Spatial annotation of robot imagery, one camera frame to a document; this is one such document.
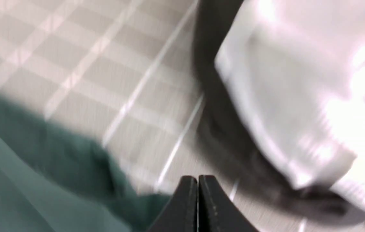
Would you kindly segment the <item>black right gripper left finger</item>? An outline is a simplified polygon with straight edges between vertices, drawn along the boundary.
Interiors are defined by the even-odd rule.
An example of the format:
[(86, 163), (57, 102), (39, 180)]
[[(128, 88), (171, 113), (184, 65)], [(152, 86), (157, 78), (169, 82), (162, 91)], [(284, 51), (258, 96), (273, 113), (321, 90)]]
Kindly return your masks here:
[(197, 231), (198, 182), (193, 176), (182, 176), (171, 199), (161, 211), (149, 232)]

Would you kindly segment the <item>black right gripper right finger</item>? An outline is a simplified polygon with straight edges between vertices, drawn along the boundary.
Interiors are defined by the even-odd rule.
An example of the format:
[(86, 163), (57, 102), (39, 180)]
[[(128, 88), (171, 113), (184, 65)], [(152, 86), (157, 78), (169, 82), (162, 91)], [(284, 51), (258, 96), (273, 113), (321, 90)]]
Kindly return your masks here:
[(199, 232), (257, 232), (213, 175), (199, 176)]

